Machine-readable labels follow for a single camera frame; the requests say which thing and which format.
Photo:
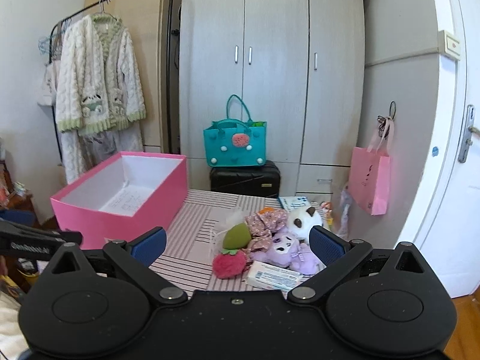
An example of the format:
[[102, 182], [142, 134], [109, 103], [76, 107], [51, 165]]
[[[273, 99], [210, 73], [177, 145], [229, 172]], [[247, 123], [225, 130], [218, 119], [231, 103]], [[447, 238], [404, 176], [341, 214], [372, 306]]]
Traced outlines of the purple plush doll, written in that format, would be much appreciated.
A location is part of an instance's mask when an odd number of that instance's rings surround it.
[[288, 232], [276, 233], [270, 247], [265, 252], [253, 252], [252, 259], [306, 276], [315, 275], [326, 268], [308, 244], [300, 242]]

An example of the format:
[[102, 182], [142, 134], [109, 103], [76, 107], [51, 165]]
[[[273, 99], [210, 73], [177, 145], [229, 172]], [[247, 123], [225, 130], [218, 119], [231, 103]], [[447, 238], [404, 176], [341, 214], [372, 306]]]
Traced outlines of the white door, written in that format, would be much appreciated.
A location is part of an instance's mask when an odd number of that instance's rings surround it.
[[[479, 0], [434, 0], [439, 84], [427, 158], [400, 233], [421, 251], [450, 297], [479, 286]], [[474, 105], [465, 163], [457, 158], [467, 105]]]

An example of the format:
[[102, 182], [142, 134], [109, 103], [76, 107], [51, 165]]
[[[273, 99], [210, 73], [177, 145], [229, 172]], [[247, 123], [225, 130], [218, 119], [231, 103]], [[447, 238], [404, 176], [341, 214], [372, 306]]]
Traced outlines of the green felt avocado toy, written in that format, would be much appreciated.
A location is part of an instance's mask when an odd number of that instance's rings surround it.
[[245, 223], [237, 224], [225, 234], [221, 253], [235, 255], [239, 250], [246, 248], [250, 241], [251, 233], [248, 226]]

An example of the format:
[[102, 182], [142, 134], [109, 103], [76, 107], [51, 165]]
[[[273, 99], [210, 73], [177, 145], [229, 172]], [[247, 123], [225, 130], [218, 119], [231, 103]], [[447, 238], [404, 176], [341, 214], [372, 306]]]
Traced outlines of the white tissue packet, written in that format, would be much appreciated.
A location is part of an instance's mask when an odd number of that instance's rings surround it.
[[309, 276], [296, 271], [275, 267], [264, 262], [253, 262], [247, 272], [246, 283], [264, 290], [281, 290], [288, 293], [307, 281]]

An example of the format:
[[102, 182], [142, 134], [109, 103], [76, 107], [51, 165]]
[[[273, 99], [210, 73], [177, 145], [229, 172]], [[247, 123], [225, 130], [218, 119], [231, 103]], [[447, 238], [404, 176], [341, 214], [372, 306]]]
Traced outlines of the white round plush toy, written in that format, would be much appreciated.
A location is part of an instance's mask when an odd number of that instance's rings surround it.
[[317, 209], [310, 206], [303, 206], [288, 214], [286, 228], [287, 232], [293, 234], [299, 241], [309, 244], [309, 234], [313, 227], [323, 226]]

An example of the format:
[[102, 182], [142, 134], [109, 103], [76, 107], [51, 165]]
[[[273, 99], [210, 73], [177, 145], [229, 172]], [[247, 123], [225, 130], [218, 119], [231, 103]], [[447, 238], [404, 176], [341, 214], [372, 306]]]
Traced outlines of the black hard suitcase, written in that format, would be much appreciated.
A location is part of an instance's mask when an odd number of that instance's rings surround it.
[[281, 172], [267, 160], [263, 166], [214, 167], [210, 171], [213, 192], [254, 197], [279, 197]]

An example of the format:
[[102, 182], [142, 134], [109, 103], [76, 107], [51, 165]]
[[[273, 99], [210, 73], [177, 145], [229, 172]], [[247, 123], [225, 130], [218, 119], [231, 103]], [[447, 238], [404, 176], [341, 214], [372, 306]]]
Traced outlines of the pink floral fabric scrunchie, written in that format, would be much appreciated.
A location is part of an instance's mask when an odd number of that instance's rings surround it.
[[283, 209], [266, 207], [245, 219], [250, 241], [245, 248], [248, 254], [265, 252], [272, 244], [272, 237], [287, 225], [288, 213]]

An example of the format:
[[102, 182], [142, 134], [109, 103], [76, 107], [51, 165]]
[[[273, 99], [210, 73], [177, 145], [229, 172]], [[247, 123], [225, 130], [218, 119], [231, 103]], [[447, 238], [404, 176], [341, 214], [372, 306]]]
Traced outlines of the pink cardboard storage box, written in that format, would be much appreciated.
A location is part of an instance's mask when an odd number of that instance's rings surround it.
[[82, 234], [85, 250], [168, 229], [188, 192], [186, 157], [120, 152], [50, 198], [62, 230]]

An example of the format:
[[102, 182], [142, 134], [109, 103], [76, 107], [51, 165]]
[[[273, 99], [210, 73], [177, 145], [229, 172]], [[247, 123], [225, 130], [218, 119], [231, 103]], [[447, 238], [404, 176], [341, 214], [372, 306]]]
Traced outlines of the red fluffy strawberry toy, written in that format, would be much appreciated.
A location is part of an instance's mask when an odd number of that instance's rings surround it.
[[244, 272], [247, 256], [241, 250], [236, 253], [220, 253], [213, 259], [211, 268], [214, 275], [221, 280], [230, 279]]

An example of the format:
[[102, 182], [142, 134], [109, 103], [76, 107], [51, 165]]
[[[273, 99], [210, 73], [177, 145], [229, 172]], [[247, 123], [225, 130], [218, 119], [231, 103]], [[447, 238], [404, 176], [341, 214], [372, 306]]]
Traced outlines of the blue white wet wipes pack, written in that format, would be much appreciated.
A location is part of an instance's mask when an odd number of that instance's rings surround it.
[[297, 210], [302, 207], [310, 207], [310, 201], [304, 196], [278, 197], [281, 208], [287, 212]]

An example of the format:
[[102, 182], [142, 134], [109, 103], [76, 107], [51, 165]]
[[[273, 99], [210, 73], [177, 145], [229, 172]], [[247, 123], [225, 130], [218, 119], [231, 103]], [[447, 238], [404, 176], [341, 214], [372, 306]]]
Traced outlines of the teal felt tote bag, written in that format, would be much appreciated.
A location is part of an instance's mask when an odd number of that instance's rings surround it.
[[[237, 100], [247, 120], [230, 118], [230, 103]], [[254, 121], [244, 101], [232, 94], [226, 103], [226, 118], [213, 121], [203, 131], [206, 162], [210, 167], [260, 167], [266, 164], [267, 122]]]

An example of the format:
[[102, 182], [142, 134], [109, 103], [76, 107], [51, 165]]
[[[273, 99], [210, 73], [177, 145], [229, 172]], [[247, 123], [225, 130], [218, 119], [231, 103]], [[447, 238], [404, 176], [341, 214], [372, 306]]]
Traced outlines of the grey three-door wardrobe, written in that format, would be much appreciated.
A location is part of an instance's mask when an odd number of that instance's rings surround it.
[[330, 196], [345, 184], [360, 124], [364, 0], [181, 0], [181, 152], [194, 189], [218, 164], [203, 132], [267, 124], [280, 192]]

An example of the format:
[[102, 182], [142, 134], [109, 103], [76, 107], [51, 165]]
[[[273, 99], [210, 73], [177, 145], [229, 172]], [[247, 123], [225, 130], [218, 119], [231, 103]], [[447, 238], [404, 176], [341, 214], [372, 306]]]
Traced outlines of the white fluffy green-trimmed cardigan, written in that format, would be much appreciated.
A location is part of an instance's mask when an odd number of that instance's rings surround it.
[[145, 119], [133, 40], [121, 19], [97, 13], [67, 28], [55, 107], [61, 133], [123, 130]]

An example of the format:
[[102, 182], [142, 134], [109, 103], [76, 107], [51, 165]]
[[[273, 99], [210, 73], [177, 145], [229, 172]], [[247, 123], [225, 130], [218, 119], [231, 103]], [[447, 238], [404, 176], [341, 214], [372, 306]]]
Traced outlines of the striped pink table cloth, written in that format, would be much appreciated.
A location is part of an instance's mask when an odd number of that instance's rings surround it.
[[246, 274], [217, 279], [212, 260], [230, 228], [267, 207], [279, 209], [281, 203], [276, 198], [191, 189], [168, 228], [166, 250], [150, 269], [189, 296], [196, 290], [251, 291]]

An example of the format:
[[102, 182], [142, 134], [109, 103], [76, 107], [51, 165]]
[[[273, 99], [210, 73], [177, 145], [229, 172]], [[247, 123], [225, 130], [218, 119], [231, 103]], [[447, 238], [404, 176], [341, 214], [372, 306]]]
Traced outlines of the black clothes rack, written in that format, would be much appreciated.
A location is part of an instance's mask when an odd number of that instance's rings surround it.
[[117, 150], [173, 152], [175, 0], [85, 0], [45, 40], [58, 63], [63, 137], [84, 145], [113, 134]]

